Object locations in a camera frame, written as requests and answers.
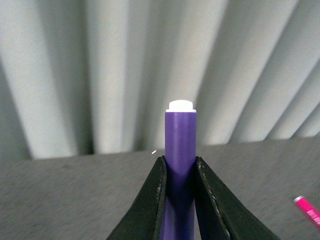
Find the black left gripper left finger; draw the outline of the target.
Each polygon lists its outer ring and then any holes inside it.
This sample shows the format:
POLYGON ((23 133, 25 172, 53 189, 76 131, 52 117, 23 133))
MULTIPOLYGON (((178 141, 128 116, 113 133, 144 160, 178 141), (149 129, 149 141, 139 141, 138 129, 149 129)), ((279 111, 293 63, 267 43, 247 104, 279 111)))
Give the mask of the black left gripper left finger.
POLYGON ((158 157, 131 207, 107 237, 109 240, 162 240, 166 212, 167 166, 158 157))

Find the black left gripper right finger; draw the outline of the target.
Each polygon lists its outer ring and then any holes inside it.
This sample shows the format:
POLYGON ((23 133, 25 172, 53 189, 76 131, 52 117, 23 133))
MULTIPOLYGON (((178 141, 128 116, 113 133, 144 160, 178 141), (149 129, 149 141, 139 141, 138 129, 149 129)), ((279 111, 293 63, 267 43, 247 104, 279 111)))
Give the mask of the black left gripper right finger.
POLYGON ((194 167, 195 210, 202 240, 278 240, 202 157, 194 167))

